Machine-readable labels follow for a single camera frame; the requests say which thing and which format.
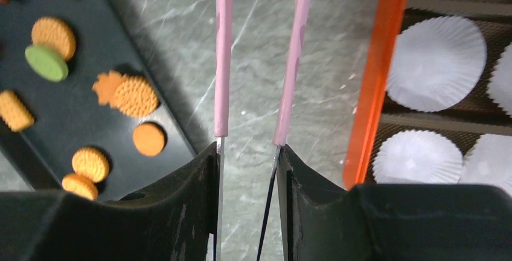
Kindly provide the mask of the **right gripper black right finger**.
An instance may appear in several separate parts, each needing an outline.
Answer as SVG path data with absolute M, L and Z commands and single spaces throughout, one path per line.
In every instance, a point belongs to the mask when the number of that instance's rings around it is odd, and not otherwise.
M 511 198 L 497 187 L 344 190 L 285 147 L 278 192 L 286 260 L 511 259 Z

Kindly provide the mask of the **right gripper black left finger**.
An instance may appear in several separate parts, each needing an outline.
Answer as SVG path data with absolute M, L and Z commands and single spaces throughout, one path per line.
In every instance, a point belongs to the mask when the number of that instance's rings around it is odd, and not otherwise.
M 2 260 L 205 260 L 216 226 L 216 146 L 119 201 L 1 193 Z

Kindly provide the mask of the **green sandwich cookie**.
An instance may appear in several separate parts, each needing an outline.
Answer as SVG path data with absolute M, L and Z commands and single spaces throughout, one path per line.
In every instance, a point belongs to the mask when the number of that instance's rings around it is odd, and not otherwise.
M 69 69 L 65 60 L 46 46 L 26 47 L 25 58 L 32 70 L 46 80 L 60 82 L 68 76 Z

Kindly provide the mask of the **pink-tipped metal tongs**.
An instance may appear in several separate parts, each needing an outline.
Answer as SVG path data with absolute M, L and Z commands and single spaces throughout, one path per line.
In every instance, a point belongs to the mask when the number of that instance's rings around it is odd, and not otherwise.
M 311 0 L 294 0 L 295 14 L 288 49 L 286 70 L 284 74 L 283 90 L 281 93 L 280 108 L 275 126 L 273 143 L 276 145 L 272 173 L 267 192 L 263 223 L 261 226 L 258 244 L 257 259 L 261 252 L 266 234 L 267 222 L 272 200 L 274 183 L 279 163 L 280 152 L 286 144 L 290 127 L 295 84 L 299 68 L 299 61 L 304 42 L 304 33 L 310 10 Z M 231 44 L 232 44 L 232 8 L 234 0 L 216 0 L 216 81 L 214 93 L 214 136 L 216 138 L 216 163 L 218 178 L 217 226 L 214 233 L 214 260 L 222 258 L 222 213 L 223 213 L 223 169 L 225 162 L 225 138 L 228 136 L 229 121 L 229 83 L 231 71 Z

